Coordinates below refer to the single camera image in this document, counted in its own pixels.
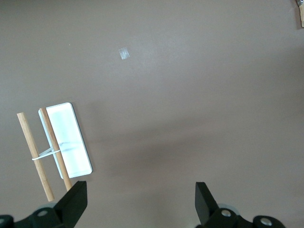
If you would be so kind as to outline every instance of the wooden dowel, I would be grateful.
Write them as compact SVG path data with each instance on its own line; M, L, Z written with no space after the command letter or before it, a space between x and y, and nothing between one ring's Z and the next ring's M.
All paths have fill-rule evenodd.
M59 145L58 145L58 142L57 142L57 139L56 139L51 121L49 119L47 109L46 108L40 108L40 112L41 112L44 124L46 125L48 135L51 139L53 149L55 151L59 151L60 148L59 148ZM66 185L66 190L69 191L70 188L72 187L72 183L71 183L71 180L68 176L67 168L66 168L65 162L63 160L62 154L61 154L61 152L57 152L57 153L55 153L55 155L56 155L56 158L57 158L57 161L58 161L61 173L62 173L63 181Z
M299 8L300 8L301 25L304 28L304 4L299 6Z
M29 123L28 123L28 120L25 117L25 114L24 113L18 113L17 117L19 119L21 128L23 130L23 134L24 134L25 139L26 139L26 141L28 143L28 147L29 147L30 153L32 154L32 157L33 158L39 157L37 146L35 144L32 132L31 132L31 130L29 128L29 125L28 125ZM53 194L51 186L50 186L50 184L48 182L48 178L46 176L46 172L45 172L45 170L43 168L41 160L40 159L34 160L34 164L36 166L38 175L40 177L40 180L41 180L44 192L47 195L48 201L53 201L54 200L54 194Z

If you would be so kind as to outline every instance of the white plastic strip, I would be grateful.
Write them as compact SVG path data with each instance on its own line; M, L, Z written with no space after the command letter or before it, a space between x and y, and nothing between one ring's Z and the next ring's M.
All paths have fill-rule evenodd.
M41 154L39 154L39 157L37 157L37 158L32 158L32 160L34 161L34 160L37 160L37 159L40 159L40 158L44 158L44 157L46 157L46 156L49 156L49 155L51 155L51 154L54 154L54 153L57 153L57 152L59 152L60 150L58 150L58 151L52 151L52 148L49 148L49 149L47 149L46 151L44 151L44 152L42 152Z

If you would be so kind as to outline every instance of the white rectangular tray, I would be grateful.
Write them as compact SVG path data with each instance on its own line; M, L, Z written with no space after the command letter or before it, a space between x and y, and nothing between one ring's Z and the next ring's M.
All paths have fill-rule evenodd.
M52 143L48 131L44 124L42 115L38 111L47 140L52 148ZM86 147L76 120L74 109L71 103L63 103L47 107L47 113L57 138L66 170L70 178L90 174L92 166L87 155ZM53 154L61 178L62 174L59 168L55 154Z

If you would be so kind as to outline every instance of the screw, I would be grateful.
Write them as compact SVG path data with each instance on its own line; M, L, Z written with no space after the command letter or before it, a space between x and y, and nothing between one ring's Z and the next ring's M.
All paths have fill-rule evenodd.
M303 4L303 0L297 0L298 6L301 6Z
M47 212L48 212L47 210L42 210L37 214L37 216L39 216L39 217L44 216L47 214Z
M272 222L267 218L261 218L260 221L261 221L261 223L263 223L266 226L271 226L272 225Z
M225 216L225 217L230 217L231 213L228 210L222 210L222 215Z

